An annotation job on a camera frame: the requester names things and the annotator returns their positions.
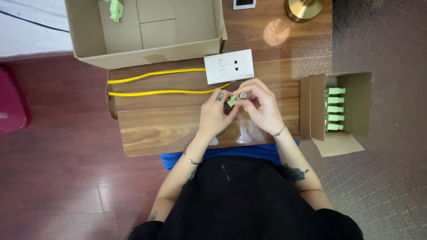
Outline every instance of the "finger tattoo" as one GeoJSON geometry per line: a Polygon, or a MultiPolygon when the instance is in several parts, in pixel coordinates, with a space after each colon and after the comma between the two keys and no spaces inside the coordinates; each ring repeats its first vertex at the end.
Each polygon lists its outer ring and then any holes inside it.
{"type": "Polygon", "coordinates": [[[222,100],[223,97],[224,97],[224,94],[220,94],[219,97],[218,97],[218,99],[217,99],[217,101],[221,102],[221,100],[222,100]]]}

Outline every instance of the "brass lamp base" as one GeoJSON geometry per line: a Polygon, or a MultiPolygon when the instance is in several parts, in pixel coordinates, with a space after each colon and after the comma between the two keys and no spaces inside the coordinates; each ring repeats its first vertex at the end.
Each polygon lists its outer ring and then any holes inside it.
{"type": "Polygon", "coordinates": [[[307,22],[313,19],[322,10],[324,1],[325,0],[286,0],[286,13],[295,22],[307,22]]]}

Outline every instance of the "green connector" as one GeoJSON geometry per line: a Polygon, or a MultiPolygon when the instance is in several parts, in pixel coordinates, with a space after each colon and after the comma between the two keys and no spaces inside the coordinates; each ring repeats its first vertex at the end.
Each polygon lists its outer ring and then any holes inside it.
{"type": "Polygon", "coordinates": [[[344,115],[328,114],[326,116],[328,121],[344,121],[344,115]]]}
{"type": "Polygon", "coordinates": [[[344,94],[345,88],[327,88],[326,94],[344,94]]]}
{"type": "Polygon", "coordinates": [[[125,6],[119,0],[111,0],[111,6],[110,6],[110,12],[111,12],[111,19],[113,19],[116,22],[120,22],[120,18],[123,16],[123,9],[125,6]]]}
{"type": "Polygon", "coordinates": [[[327,123],[326,124],[326,129],[327,130],[343,130],[344,129],[344,125],[342,125],[342,124],[336,124],[336,123],[327,123]]]}
{"type": "Polygon", "coordinates": [[[230,97],[230,100],[227,102],[230,107],[233,107],[234,105],[236,105],[236,102],[237,102],[236,97],[237,95],[233,95],[230,97]]]}
{"type": "Polygon", "coordinates": [[[326,112],[344,112],[344,107],[327,106],[326,112]]]}
{"type": "Polygon", "coordinates": [[[343,103],[344,98],[343,97],[327,97],[326,102],[327,103],[343,103]]]}

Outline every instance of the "red stool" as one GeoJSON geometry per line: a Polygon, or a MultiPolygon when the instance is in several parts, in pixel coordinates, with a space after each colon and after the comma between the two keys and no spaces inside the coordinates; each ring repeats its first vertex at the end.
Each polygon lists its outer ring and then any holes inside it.
{"type": "Polygon", "coordinates": [[[29,112],[12,71],[0,66],[0,135],[29,124],[29,112]]]}

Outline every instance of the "power socket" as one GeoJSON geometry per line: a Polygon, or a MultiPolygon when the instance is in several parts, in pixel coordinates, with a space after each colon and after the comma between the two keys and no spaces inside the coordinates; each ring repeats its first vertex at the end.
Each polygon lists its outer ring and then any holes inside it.
{"type": "Polygon", "coordinates": [[[206,56],[204,59],[208,84],[254,77],[252,50],[250,49],[206,56]]]}

